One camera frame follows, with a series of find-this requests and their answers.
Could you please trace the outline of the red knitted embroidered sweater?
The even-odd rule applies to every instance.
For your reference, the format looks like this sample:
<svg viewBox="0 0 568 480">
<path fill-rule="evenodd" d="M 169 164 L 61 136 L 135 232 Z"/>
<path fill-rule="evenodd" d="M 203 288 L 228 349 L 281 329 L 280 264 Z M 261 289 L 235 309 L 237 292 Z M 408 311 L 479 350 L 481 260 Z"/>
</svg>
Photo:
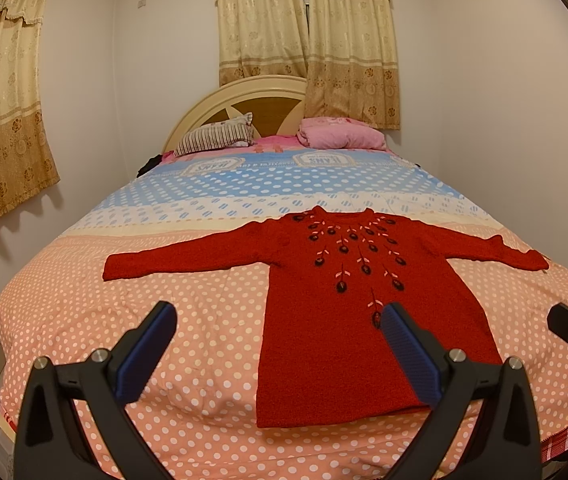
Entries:
<svg viewBox="0 0 568 480">
<path fill-rule="evenodd" d="M 269 268 L 256 397 L 261 428 L 326 426 L 417 408 L 380 330 L 398 302 L 447 348 L 497 364 L 484 309 L 455 259 L 525 271 L 548 265 L 508 247 L 421 221 L 314 208 L 142 252 L 108 257 L 107 281 L 155 273 Z"/>
</svg>

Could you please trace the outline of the pink folded blanket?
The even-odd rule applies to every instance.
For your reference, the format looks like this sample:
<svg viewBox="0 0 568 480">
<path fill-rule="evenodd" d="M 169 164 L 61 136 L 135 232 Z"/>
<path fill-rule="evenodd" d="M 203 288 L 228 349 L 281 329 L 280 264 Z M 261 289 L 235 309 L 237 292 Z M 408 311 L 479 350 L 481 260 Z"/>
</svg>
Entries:
<svg viewBox="0 0 568 480">
<path fill-rule="evenodd" d="M 316 150 L 385 151 L 385 136 L 365 122 L 348 117 L 312 117 L 301 120 L 297 132 L 298 141 L 307 148 Z"/>
</svg>

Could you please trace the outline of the striped grey pillow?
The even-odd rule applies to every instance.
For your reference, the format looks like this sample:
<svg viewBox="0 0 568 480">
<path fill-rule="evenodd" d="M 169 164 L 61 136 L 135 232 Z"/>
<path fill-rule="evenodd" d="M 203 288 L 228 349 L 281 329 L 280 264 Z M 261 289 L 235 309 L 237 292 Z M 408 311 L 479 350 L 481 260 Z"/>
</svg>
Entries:
<svg viewBox="0 0 568 480">
<path fill-rule="evenodd" d="M 255 140 L 252 128 L 252 113 L 202 125 L 183 136 L 177 143 L 174 154 L 184 156 L 223 148 L 248 148 Z"/>
</svg>

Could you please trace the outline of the beige window curtain centre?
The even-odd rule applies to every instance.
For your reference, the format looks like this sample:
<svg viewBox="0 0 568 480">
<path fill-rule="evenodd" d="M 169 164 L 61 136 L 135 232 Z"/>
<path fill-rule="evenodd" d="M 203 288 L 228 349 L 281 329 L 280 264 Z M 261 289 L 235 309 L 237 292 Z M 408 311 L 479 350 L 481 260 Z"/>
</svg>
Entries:
<svg viewBox="0 0 568 480">
<path fill-rule="evenodd" d="M 215 0 L 215 6 L 220 84 L 301 77 L 305 116 L 400 129 L 392 0 Z"/>
</svg>

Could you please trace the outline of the cream wooden headboard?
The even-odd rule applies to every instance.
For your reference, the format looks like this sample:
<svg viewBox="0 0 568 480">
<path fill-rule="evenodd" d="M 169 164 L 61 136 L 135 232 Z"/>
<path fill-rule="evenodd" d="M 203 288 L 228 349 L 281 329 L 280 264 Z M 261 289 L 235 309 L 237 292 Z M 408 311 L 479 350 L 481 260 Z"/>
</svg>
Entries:
<svg viewBox="0 0 568 480">
<path fill-rule="evenodd" d="M 164 152 L 174 150 L 186 133 L 210 122 L 251 113 L 253 135 L 295 136 L 305 111 L 305 78 L 285 75 L 236 80 L 209 93 L 177 122 Z"/>
</svg>

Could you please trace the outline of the polka dot bed sheet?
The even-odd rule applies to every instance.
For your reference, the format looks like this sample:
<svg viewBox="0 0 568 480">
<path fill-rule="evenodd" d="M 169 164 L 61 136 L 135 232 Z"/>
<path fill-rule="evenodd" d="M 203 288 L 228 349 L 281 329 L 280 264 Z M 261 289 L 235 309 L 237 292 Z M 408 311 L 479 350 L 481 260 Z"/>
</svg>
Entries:
<svg viewBox="0 0 568 480">
<path fill-rule="evenodd" d="M 482 238 L 500 235 L 506 245 L 526 249 L 482 208 L 395 154 L 276 145 L 178 158 L 108 196 L 0 295 L 4 419 L 18 418 L 38 356 L 62 364 L 81 361 L 96 348 L 112 347 L 165 300 L 177 308 L 177 334 L 127 411 L 173 477 L 380 477 L 409 445 L 423 413 L 312 428 L 257 426 L 269 284 L 263 264 L 115 282 L 101 277 L 116 252 L 139 252 L 314 206 L 402 214 Z"/>
</svg>

